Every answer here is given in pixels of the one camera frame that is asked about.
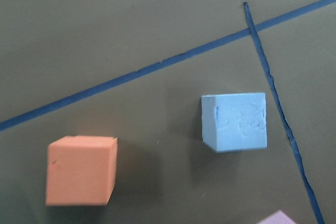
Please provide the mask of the light blue block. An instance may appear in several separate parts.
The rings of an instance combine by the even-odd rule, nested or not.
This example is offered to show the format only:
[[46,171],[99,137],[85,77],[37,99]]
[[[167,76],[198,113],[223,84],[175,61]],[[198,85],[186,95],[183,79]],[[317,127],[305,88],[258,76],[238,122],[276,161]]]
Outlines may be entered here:
[[266,94],[201,96],[202,141],[217,153],[267,147]]

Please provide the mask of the pink foam block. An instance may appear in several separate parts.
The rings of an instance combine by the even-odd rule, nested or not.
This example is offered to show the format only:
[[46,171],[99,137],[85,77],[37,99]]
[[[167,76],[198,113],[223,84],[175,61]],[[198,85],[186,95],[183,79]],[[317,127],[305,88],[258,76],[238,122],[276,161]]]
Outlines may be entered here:
[[257,224],[296,224],[296,222],[288,217],[283,211],[278,210],[257,222]]

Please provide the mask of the left orange foam block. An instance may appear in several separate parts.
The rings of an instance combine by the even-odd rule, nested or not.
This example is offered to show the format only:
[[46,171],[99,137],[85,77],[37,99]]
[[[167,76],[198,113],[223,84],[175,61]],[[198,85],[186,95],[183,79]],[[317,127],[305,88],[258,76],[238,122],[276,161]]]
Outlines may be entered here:
[[113,192],[118,140],[65,136],[48,146],[47,206],[105,206]]

